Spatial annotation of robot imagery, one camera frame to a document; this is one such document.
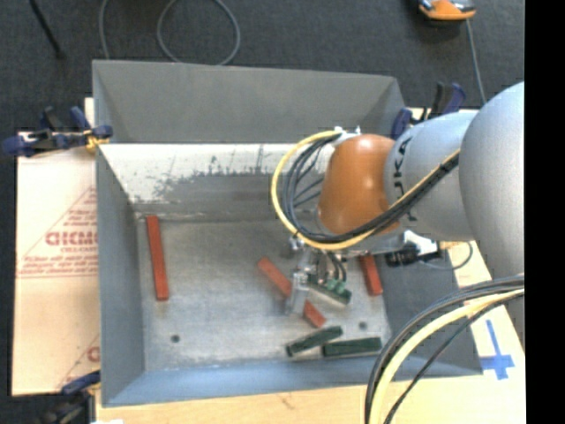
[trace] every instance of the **cable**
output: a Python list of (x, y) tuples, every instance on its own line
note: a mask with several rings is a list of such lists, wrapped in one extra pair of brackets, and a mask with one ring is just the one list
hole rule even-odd
[[(161, 30), (162, 30), (162, 22), (165, 18), (165, 15), (167, 14), (167, 12), (169, 12), (170, 8), (177, 2), (178, 0), (171, 0), (167, 6), (165, 7), (165, 9), (163, 10), (163, 12), (161, 13), (161, 16), (159, 17), (159, 21), (157, 23), (157, 41), (159, 42), (159, 45), (161, 46), (161, 49), (163, 52), (165, 52), (165, 55), (167, 55), (167, 57), (169, 57), (171, 60), (176, 61), (178, 63), (181, 62), (180, 59), (178, 59), (177, 57), (175, 57), (170, 50), (167, 48), (167, 46), (165, 45), (163, 39), (162, 39), (162, 35), (161, 35)], [(222, 8), (222, 10), (227, 14), (228, 18), (230, 19), (231, 25), (234, 28), (234, 33), (235, 33), (235, 43), (234, 43), (234, 47), (233, 50), (231, 51), (231, 53), (224, 58), (219, 64), (227, 64), (229, 63), (237, 54), (237, 52), (239, 51), (239, 47), (241, 45), (241, 32), (239, 29), (239, 24), (237, 23), (237, 20), (235, 18), (235, 16), (233, 15), (233, 13), (230, 11), (230, 8), (228, 8), (225, 3), (222, 0), (212, 0), (213, 2), (215, 2), (218, 6), (220, 6), (220, 8)]]
[[(344, 249), (357, 244), (375, 233), (385, 230), (401, 216), (406, 214), (433, 186), (435, 186), (435, 184), (452, 171), (458, 165), (459, 161), (459, 149), (457, 149), (434, 170), (420, 179), (417, 184), (398, 199), (386, 212), (352, 231), (339, 235), (311, 232), (298, 222), (294, 214), (292, 197), (294, 195), (294, 186), (296, 185), (295, 173), (296, 171), (301, 171), (301, 168), (307, 162), (310, 155), (313, 155), (317, 149), (322, 148), (325, 144), (335, 140), (340, 134), (342, 134), (341, 131), (319, 132), (301, 140), (282, 157), (275, 168), (271, 182), (271, 201), (273, 202), (277, 216), (293, 235), (300, 237), (306, 244), (314, 248), (326, 250)], [(290, 171), (285, 180), (281, 203), (278, 197), (278, 179), (283, 167), (298, 150), (307, 145), (311, 146), (307, 148), (290, 167)]]
[[(437, 319), (428, 323), (424, 328), (420, 329), (414, 336), (408, 339), (403, 346), (398, 350), (395, 356), (387, 364), (382, 376), (380, 378), (377, 389), (375, 390), (372, 409), (377, 412), (384, 401), (385, 390), (388, 384), (392, 381), (396, 370), (400, 367), (406, 357), (427, 337), (430, 337), (436, 331), (442, 329), (451, 322), (454, 322), (462, 317), (465, 317), (470, 313), (477, 313), (478, 311), (488, 307), (494, 303), (501, 303), (505, 299), (513, 298), (517, 295), (524, 293), (524, 289), (519, 289), (517, 291), (506, 292), (496, 296), (487, 296), (483, 299), (477, 299), (477, 301), (467, 304), (463, 307), (454, 309)], [(378, 414), (373, 417), (369, 416), (369, 422), (371, 424), (378, 422)]]
[[(172, 6), (177, 2), (178, 0), (170, 0), (169, 3), (165, 6), (165, 9), (161, 12), (160, 16), (159, 16), (159, 20), (157, 22), (157, 29), (156, 29), (156, 38), (157, 41), (159, 43), (159, 47), (161, 48), (161, 50), (163, 51), (163, 53), (172, 61), (177, 62), (177, 63), (181, 63), (181, 60), (178, 59), (177, 57), (175, 57), (169, 50), (169, 48), (167, 48), (167, 46), (165, 45), (165, 42), (162, 39), (162, 23), (164, 21), (164, 18), (166, 16), (166, 14), (169, 12), (169, 10), (172, 8)], [(230, 11), (230, 9), (226, 6), (226, 4), (222, 1), (222, 0), (212, 0), (215, 4), (217, 4), (228, 16), (228, 18), (230, 19), (231, 25), (234, 27), (234, 32), (235, 32), (235, 42), (234, 42), (234, 47), (232, 49), (232, 51), (230, 52), (230, 54), (224, 58), (220, 63), (220, 65), (224, 65), (229, 63), (230, 61), (233, 60), (233, 58), (236, 56), (236, 54), (239, 51), (239, 48), (241, 46), (241, 31), (239, 29), (239, 24), (237, 23), (237, 20), (235, 18), (235, 16), (233, 15), (233, 13)], [(109, 0), (102, 0), (102, 4), (100, 7), (100, 10), (98, 12), (98, 35), (100, 37), (100, 43), (102, 45), (102, 52), (104, 54), (104, 57), (106, 59), (110, 59), (110, 54), (109, 54), (109, 50), (108, 50), (108, 43), (106, 42), (106, 28), (105, 28), (105, 15), (106, 15), (106, 9), (108, 7), (108, 2)]]
[(420, 260), (418, 262), (425, 265), (426, 267), (430, 267), (431, 269), (437, 269), (437, 270), (457, 270), (457, 269), (460, 269), (460, 268), (466, 266), (469, 263), (469, 261), (471, 260), (471, 258), (473, 257), (473, 251), (474, 251), (473, 245), (471, 245), (471, 242), (465, 241), (465, 243), (469, 247), (469, 253), (467, 254), (467, 257), (459, 263), (459, 265), (455, 265), (455, 266), (451, 266), (451, 267), (439, 267), (437, 265), (433, 265), (429, 261), (421, 261)]
[(408, 396), (408, 394), (410, 393), (410, 391), (412, 391), (412, 389), (416, 386), (416, 384), (418, 383), (418, 381), (424, 376), (424, 374), (427, 372), (427, 370), (429, 369), (429, 367), (440, 357), (440, 355), (445, 352), (445, 350), (453, 343), (453, 341), (455, 341), (455, 339), (461, 334), (463, 333), (466, 329), (468, 329), (474, 322), (476, 322), (478, 319), (480, 319), (483, 315), (489, 313), (490, 311), (492, 311), (493, 309), (500, 307), (502, 305), (505, 305), (507, 303), (509, 303), (511, 300), (517, 299), (518, 297), (521, 297), (522, 295), (517, 295), (515, 297), (510, 297), (508, 299), (504, 299), (502, 302), (500, 303), (493, 303), (492, 305), (489, 305), (487, 307), (484, 307), (483, 309), (481, 309), (480, 311), (478, 311), (476, 314), (474, 314), (472, 317), (468, 318), (462, 325), (459, 326), (459, 328), (451, 335), (451, 337), (449, 337), (448, 339), (446, 339), (440, 346), (438, 346), (438, 348), (435, 350), (435, 352), (432, 354), (432, 356), (428, 359), (428, 361), (424, 364), (424, 366), (422, 368), (420, 368), (420, 370), (416, 373), (416, 375), (414, 376), (414, 378), (412, 379), (410, 385), (408, 386), (408, 388), (404, 391), (404, 393), (396, 400), (395, 404), (392, 406), (392, 408), (388, 411), (387, 417), (385, 418), (385, 420), (383, 421), (383, 424), (390, 424), (390, 422), (392, 421), (392, 419), (394, 418), (396, 412), (398, 411), (398, 409), (400, 408), (400, 405), (402, 404), (402, 402), (406, 399), (406, 397)]
[(411, 332), (419, 324), (425, 322), (433, 315), (439, 312), (443, 312), (446, 308), (460, 305), (466, 300), (482, 298), (494, 293), (513, 292), (516, 289), (523, 287), (524, 275), (498, 278), (477, 284), (472, 284), (458, 291), (455, 291), (446, 297), (436, 300), (428, 308), (424, 309), (419, 314), (414, 316), (408, 323), (404, 325), (404, 327), (400, 331), (397, 332), (395, 336), (391, 337), (387, 341), (374, 363), (373, 370), (369, 376), (367, 391), (365, 394), (365, 422), (369, 422), (375, 389), (381, 379), (383, 370), (388, 365), (390, 360), (394, 357), (398, 348), (401, 347), (402, 344), (404, 344), (404, 341), (407, 340)]
[(480, 95), (481, 107), (486, 104), (485, 89), (483, 88), (483, 80), (480, 77), (480, 70), (478, 68), (477, 61), (477, 49), (475, 48), (475, 41), (473, 39), (473, 32), (471, 28), (471, 21), (469, 19), (465, 20), (465, 27), (467, 30), (467, 37), (469, 38), (469, 46), (471, 48), (471, 60), (473, 63), (473, 72), (475, 74), (475, 80), (477, 81), (478, 93)]

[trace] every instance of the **red block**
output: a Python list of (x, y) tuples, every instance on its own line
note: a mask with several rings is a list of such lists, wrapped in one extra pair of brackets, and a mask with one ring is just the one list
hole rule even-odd
[(162, 252), (159, 218), (157, 216), (147, 216), (146, 223), (151, 262), (153, 263), (155, 296), (158, 300), (168, 300), (169, 284), (167, 282), (167, 271), (165, 270), (165, 258)]
[(377, 270), (377, 264), (374, 261), (374, 256), (371, 254), (365, 254), (358, 258), (361, 270), (363, 270), (363, 276), (365, 277), (367, 292), (372, 297), (381, 295), (382, 284), (380, 283), (379, 270)]

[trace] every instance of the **orange block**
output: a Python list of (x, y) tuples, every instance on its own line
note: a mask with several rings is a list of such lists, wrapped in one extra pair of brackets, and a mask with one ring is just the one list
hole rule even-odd
[(151, 262), (153, 263), (153, 278), (155, 284), (155, 296), (158, 300), (169, 299), (169, 283), (165, 270), (165, 258), (162, 252), (161, 228), (157, 216), (147, 216), (147, 237), (151, 251)]
[[(259, 271), (265, 275), (271, 283), (284, 295), (289, 297), (292, 292), (292, 283), (290, 280), (279, 270), (268, 257), (263, 257), (257, 262)], [(304, 317), (314, 327), (320, 328), (326, 322), (326, 318), (309, 300), (304, 305)]]

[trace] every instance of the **yellow cable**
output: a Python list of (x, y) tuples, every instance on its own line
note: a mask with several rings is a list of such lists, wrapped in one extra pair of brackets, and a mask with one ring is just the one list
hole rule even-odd
[(408, 357), (408, 355), (410, 355), (410, 353), (424, 339), (431, 336), (433, 333), (435, 333), (439, 329), (442, 329), (451, 322), (461, 319), (462, 317), (465, 317), (468, 314), (477, 313), (481, 309), (488, 307), (493, 303), (503, 301), (504, 299), (514, 297), (521, 293), (524, 293), (524, 289), (497, 294), (495, 296), (487, 296), (482, 299), (475, 299), (471, 303), (465, 305), (464, 307), (457, 308), (431, 321), (424, 328), (420, 329), (417, 333), (415, 333), (414, 336), (408, 339), (406, 343), (404, 343), (404, 345), (398, 350), (396, 355), (387, 364), (387, 367), (384, 370), (382, 377), (379, 380), (379, 384), (373, 396), (373, 405), (371, 407), (372, 413), (371, 413), (370, 423), (378, 424), (380, 422), (379, 420), (379, 417), (381, 416), (380, 408), (382, 407), (382, 404), (384, 402), (385, 391), (388, 385), (392, 381), (396, 371), (403, 363), (403, 361), (406, 359), (406, 357)]

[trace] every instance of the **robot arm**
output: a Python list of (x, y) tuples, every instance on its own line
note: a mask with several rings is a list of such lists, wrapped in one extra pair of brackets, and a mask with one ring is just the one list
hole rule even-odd
[[(308, 149), (313, 155), (339, 135), (324, 132), (299, 143), (296, 151), (308, 148), (289, 176), (302, 178), (297, 164), (308, 164)], [(480, 111), (415, 125), (396, 142), (372, 134), (341, 142), (329, 157), (316, 205), (327, 232), (308, 231), (296, 221), (296, 183), (287, 179), (282, 194), (277, 188), (282, 163), (273, 203), (280, 204), (277, 212), (289, 231), (313, 248), (371, 246), (368, 251), (378, 253), (380, 242), (388, 246), (388, 233), (411, 230), (433, 240), (476, 240), (494, 278), (524, 272), (524, 83)], [(511, 313), (524, 345), (524, 303), (516, 305)]]

